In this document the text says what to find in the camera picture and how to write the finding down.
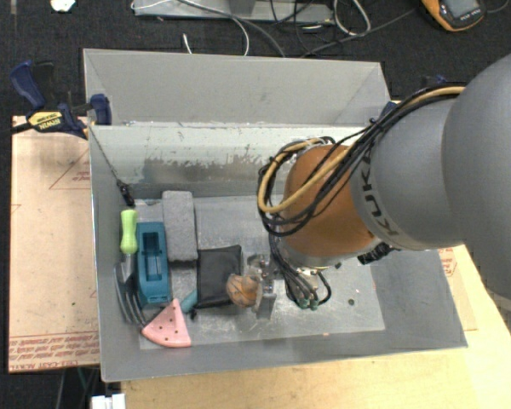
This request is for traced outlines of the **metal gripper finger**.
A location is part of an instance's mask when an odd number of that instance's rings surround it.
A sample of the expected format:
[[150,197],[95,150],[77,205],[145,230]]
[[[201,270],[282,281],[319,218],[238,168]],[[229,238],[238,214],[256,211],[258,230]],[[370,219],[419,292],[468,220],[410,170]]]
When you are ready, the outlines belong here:
[[268,255],[251,255],[247,259],[247,265],[247,274],[250,277],[256,277],[259,279],[269,279],[272,277],[273,269],[271,259]]
[[257,295],[255,302],[255,316],[258,320],[270,320],[273,314],[277,294],[274,292],[262,292]]

